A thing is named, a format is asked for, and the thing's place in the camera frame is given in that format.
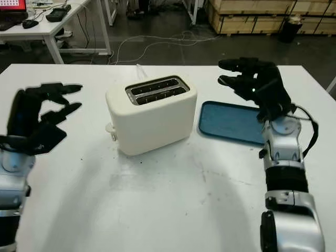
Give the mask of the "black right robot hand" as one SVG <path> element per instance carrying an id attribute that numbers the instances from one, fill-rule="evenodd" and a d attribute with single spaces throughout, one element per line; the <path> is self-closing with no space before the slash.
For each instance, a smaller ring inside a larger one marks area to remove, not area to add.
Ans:
<path id="1" fill-rule="evenodd" d="M 236 77 L 221 75 L 217 81 L 220 85 L 232 88 L 244 100 L 251 100 L 259 106 L 259 122 L 274 121 L 292 110 L 291 98 L 275 63 L 240 57 L 220 60 L 218 66 L 239 73 Z"/>

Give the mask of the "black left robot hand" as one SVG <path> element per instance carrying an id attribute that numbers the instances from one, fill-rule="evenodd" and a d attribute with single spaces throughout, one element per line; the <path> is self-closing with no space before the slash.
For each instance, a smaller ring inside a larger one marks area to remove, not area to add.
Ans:
<path id="1" fill-rule="evenodd" d="M 79 92 L 80 84 L 64 85 L 61 82 L 42 83 L 38 87 L 20 89 L 16 93 L 7 123 L 7 134 L 29 137 L 43 123 L 58 125 L 67 116 L 82 105 L 80 102 L 70 103 L 64 95 Z M 48 111 L 40 115 L 42 103 L 51 101 L 62 105 L 59 111 Z"/>

